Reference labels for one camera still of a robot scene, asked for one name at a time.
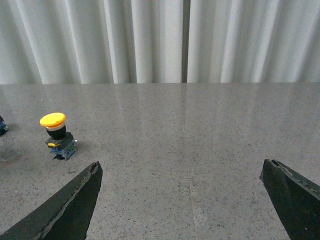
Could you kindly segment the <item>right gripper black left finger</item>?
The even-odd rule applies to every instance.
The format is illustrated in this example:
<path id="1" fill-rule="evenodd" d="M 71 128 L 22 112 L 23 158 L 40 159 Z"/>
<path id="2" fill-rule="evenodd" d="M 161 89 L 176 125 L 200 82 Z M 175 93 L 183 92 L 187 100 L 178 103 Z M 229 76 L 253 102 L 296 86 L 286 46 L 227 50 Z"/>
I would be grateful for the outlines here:
<path id="1" fill-rule="evenodd" d="M 0 235 L 2 240 L 84 240 L 103 170 L 93 162 L 37 209 Z"/>

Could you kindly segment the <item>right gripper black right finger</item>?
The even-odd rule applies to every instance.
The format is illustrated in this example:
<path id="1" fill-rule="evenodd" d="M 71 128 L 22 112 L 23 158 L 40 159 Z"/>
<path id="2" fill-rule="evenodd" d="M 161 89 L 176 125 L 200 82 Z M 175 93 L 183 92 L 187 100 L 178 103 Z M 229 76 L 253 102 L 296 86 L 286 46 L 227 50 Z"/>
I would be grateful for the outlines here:
<path id="1" fill-rule="evenodd" d="M 320 238 L 320 186 L 277 160 L 265 159 L 259 179 L 291 240 Z"/>

